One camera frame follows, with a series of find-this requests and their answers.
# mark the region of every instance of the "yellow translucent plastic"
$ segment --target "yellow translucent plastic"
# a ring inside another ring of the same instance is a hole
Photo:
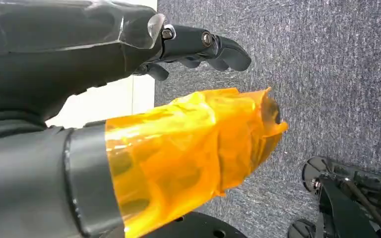
[[[140,237],[238,186],[287,123],[267,90],[209,90],[106,121],[106,148],[126,238]]]

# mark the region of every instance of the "wheel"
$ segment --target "wheel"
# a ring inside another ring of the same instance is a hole
[[[315,179],[319,177],[322,172],[330,172],[327,166],[327,158],[320,156],[313,156],[307,160],[302,169],[303,186],[309,192],[315,192]]]
[[[122,238],[123,229],[114,229],[100,238]],[[233,226],[199,212],[190,212],[142,238],[247,238]]]

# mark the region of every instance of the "bolt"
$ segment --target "bolt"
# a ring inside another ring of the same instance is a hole
[[[313,178],[311,181],[310,181],[310,184],[311,186],[313,187],[313,189],[317,189],[320,187],[320,182],[317,178]]]
[[[210,47],[212,43],[212,36],[209,32],[204,32],[202,34],[202,43],[205,47]]]
[[[173,38],[173,32],[170,29],[164,29],[161,32],[161,36],[163,37],[164,40],[170,40]]]

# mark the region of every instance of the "gray carpet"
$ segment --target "gray carpet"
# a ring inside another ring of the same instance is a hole
[[[196,90],[271,86],[289,130],[246,182],[199,210],[250,238],[283,238],[292,220],[316,220],[300,172],[311,155],[381,173],[381,0],[159,0],[169,22],[239,42],[253,59],[243,73],[206,64],[167,66],[155,102]]]

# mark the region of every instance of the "black circular base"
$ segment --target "black circular base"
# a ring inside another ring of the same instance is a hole
[[[316,227],[313,223],[298,219],[288,228],[287,238],[314,238]]]
[[[104,238],[121,238],[123,230],[114,229]],[[143,236],[142,238],[247,238],[229,224],[199,213],[190,212],[169,224]]]
[[[313,184],[313,180],[317,179],[321,172],[328,171],[326,165],[327,158],[314,156],[307,160],[305,166],[302,169],[302,181],[303,186],[309,192],[315,192],[316,188]]]

